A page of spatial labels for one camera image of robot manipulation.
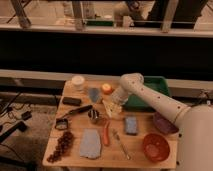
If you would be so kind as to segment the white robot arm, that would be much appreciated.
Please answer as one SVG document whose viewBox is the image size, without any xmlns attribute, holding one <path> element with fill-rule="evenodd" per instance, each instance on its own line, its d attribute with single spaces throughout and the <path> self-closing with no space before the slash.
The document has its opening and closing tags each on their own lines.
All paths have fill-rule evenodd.
<svg viewBox="0 0 213 171">
<path fill-rule="evenodd" d="M 179 128 L 176 171 L 213 171 L 213 108 L 189 106 L 144 85 L 140 73 L 124 74 L 111 94 L 123 105 L 133 94 Z"/>
</svg>

